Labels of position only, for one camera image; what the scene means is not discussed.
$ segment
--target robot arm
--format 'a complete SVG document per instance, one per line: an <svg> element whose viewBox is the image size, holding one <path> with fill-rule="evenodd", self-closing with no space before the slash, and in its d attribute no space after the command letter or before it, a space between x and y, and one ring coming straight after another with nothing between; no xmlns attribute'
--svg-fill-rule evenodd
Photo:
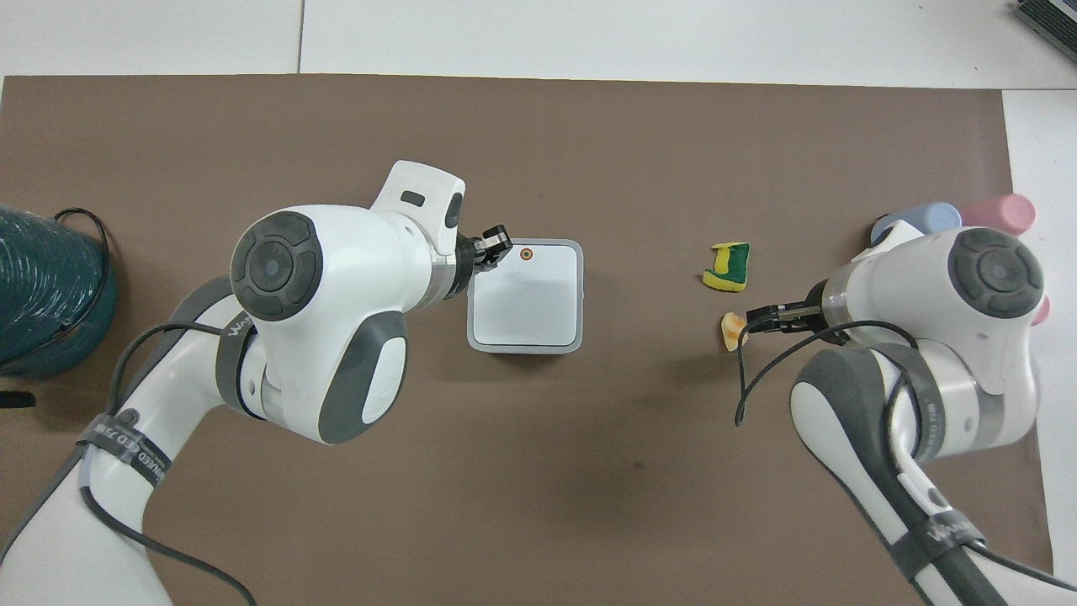
<svg viewBox="0 0 1077 606"><path fill-rule="evenodd" d="M1010 443L1034 422L1035 257L983 228L884 248L789 306L806 311L799 326L767 327L883 321L917 341L913 350L884 329L855 328L838 338L848 347L812 358L791 394L801 440L928 604L1077 604L1074 588L988 551L920 467Z"/></svg>
<svg viewBox="0 0 1077 606"><path fill-rule="evenodd" d="M403 381L404 314L458 294L512 248L500 225L457 232L463 191L447 172L398 161L369 210L297 206L254 223L229 276L172 316L220 335L165 335L0 552L0 605L170 604L143 546L106 527L80 487L141 533L156 483L222 404L330 445L380 420ZM106 443L120 448L97 450Z"/></svg>
<svg viewBox="0 0 1077 606"><path fill-rule="evenodd" d="M297 206L254 223L230 272L252 322L237 316L240 335L225 340L246 343L253 327L265 355L244 369L247 346L228 348L218 369L226 400L326 445L381 419L404 378L404 314L459 293L512 246L501 226L458 235L463 192L457 177L402 160L369 210Z"/></svg>

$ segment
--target green sponge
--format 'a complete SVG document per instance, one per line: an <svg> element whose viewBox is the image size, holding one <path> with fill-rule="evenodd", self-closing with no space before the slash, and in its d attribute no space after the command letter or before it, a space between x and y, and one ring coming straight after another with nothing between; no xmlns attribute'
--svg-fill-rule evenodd
<svg viewBox="0 0 1077 606"><path fill-rule="evenodd" d="M714 269L703 270L703 283L726 292L740 292L747 285L747 252L745 241L716 243L711 250L717 251Z"/></svg>

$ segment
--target teal coiled container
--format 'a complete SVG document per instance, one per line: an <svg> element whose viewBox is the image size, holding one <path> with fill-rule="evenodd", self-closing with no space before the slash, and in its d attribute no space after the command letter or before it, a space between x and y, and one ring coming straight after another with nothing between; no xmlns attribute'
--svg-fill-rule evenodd
<svg viewBox="0 0 1077 606"><path fill-rule="evenodd" d="M115 272L101 284L103 268L88 236L0 205L0 377L52 377L97 348L116 309Z"/></svg>

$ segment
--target small yellow object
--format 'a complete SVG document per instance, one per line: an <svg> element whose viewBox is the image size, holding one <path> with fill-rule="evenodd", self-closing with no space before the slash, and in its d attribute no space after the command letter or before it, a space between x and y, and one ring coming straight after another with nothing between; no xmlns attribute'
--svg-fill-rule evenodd
<svg viewBox="0 0 1077 606"><path fill-rule="evenodd" d="M711 246L715 251L714 268L703 270L703 283L726 292L740 292L747 284L749 244L727 241Z"/></svg>
<svg viewBox="0 0 1077 606"><path fill-rule="evenodd" d="M722 340L726 342L727 352L737 351L737 339L740 337L740 334L744 330L745 326L747 326L747 321L732 312L722 316ZM745 343L747 343L747 339L749 336L745 335Z"/></svg>

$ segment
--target brown table surface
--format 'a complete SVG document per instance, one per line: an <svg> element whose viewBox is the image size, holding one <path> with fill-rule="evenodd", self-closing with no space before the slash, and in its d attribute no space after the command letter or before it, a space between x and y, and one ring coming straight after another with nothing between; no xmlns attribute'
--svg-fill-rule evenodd
<svg viewBox="0 0 1077 606"><path fill-rule="evenodd" d="M409 316L391 414L327 448L218 409L151 499L149 535L260 604L917 604L797 439L799 354L735 428L715 327L795 300L887 210L1010 191L1002 96L370 75L8 77L0 202L106 221L121 296L75 370L0 412L0 532L103 405L141 329L226 271L265 212L367 206L393 160L467 182L461 229L578 241L581 350L471 350L460 296ZM699 273L752 243L747 288ZM753 339L750 370L795 341ZM1035 436L928 466L998 551L1050 568ZM232 604L154 556L177 604Z"/></svg>

